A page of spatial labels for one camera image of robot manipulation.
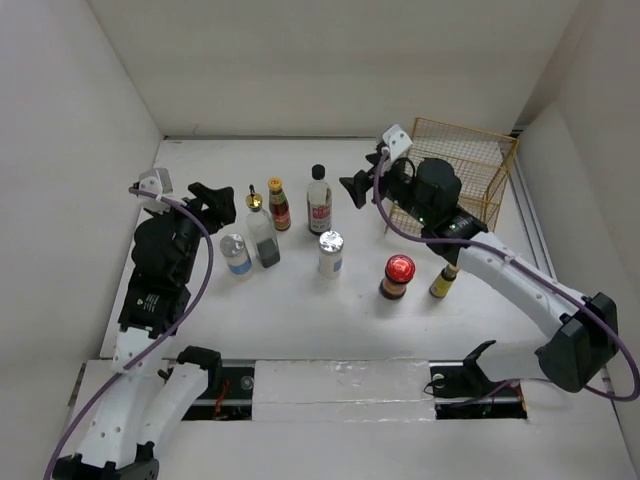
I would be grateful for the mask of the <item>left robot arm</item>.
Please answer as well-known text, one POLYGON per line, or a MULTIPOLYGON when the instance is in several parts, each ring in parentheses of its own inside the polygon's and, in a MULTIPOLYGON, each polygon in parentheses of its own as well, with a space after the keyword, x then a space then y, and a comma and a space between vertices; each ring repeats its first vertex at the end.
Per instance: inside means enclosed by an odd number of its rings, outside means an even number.
POLYGON ((164 370, 178 328, 205 293, 214 266, 212 237, 236 220, 234 190, 196 182, 175 200, 137 182, 130 193, 150 201, 136 227, 133 272, 118 319, 112 375, 81 408, 55 447, 47 479, 155 479, 169 432, 199 396, 222 387, 219 352, 189 346, 164 370), (83 417, 95 413, 78 447, 62 455, 83 417))

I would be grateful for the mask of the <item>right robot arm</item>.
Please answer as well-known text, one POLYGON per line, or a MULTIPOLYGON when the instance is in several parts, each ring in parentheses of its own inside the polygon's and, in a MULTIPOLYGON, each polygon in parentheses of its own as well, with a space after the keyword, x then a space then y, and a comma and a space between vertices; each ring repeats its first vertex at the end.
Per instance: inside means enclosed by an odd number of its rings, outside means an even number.
POLYGON ((423 243, 448 264, 482 280, 518 307, 547 337, 533 355, 541 374, 571 393, 591 379, 622 349, 617 307, 603 293, 592 297, 555 282, 520 261, 487 226, 459 204, 461 180, 440 158, 414 164, 392 156, 381 144, 367 155, 371 167, 340 178, 357 208, 384 199, 422 227, 423 243))

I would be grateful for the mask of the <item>red-lid sauce jar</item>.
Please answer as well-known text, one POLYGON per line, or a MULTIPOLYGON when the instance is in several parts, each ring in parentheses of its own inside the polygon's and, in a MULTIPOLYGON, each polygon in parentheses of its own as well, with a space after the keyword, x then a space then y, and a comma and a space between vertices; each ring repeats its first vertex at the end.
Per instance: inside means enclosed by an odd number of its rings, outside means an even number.
POLYGON ((403 254, 391 256, 386 262, 384 277, 379 285, 381 295, 389 300, 401 299, 415 273, 415 263, 409 256, 403 254))

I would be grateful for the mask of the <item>glass oil dispenser bottle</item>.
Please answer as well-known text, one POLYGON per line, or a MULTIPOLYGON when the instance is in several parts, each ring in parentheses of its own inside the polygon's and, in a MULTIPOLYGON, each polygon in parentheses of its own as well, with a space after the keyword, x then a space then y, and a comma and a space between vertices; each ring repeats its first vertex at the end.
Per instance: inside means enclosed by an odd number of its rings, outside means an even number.
POLYGON ((263 199, 253 184, 249 185, 245 202, 249 209, 246 224, 257 258, 263 268, 270 268, 280 261, 280 249, 273 221, 263 208, 263 199))

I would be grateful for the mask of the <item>blue-label salt shaker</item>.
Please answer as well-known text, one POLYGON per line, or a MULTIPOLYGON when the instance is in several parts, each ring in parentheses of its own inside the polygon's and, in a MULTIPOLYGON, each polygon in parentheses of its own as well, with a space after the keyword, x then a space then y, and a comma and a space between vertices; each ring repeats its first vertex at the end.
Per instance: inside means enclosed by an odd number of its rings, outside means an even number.
POLYGON ((251 275, 252 261, 245 240, 240 234, 225 235, 220 239, 219 247, 232 275, 238 279, 251 275))

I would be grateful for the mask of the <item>yellow-cap brown sauce bottle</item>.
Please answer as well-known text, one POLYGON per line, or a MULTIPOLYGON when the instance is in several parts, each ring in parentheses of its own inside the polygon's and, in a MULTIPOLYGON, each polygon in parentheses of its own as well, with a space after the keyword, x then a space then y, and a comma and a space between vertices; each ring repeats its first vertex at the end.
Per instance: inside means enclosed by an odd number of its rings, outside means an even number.
POLYGON ((287 197, 279 177, 268 180, 269 210, 277 231, 286 231, 291 226, 291 216, 287 197))

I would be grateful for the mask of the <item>black-cap vinegar bottle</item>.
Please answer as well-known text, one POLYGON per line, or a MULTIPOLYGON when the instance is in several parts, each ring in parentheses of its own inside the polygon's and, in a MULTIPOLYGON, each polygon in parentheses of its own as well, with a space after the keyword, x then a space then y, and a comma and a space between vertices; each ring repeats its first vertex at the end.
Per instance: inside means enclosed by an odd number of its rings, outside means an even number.
POLYGON ((311 175, 312 182, 307 188, 307 224, 312 234, 320 236, 331 229, 332 190, 322 164, 315 164, 311 175))

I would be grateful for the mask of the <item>silver-lid white shaker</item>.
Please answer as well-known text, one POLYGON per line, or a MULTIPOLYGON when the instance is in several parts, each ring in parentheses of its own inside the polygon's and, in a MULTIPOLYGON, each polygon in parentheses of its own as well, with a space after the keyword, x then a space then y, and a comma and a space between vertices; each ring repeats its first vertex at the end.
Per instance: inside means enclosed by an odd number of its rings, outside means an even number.
POLYGON ((319 273, 326 279, 340 276, 343 264, 343 236, 334 230, 321 234, 318 239, 319 273))

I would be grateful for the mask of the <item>small yellow-label bottle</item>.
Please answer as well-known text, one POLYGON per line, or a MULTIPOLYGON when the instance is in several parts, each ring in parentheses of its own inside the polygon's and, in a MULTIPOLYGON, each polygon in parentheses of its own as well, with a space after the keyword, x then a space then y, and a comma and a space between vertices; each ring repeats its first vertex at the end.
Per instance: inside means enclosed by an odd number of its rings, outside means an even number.
POLYGON ((455 265, 447 264, 432 282, 429 293, 437 299, 444 298, 452 284, 457 278, 459 268, 455 265))

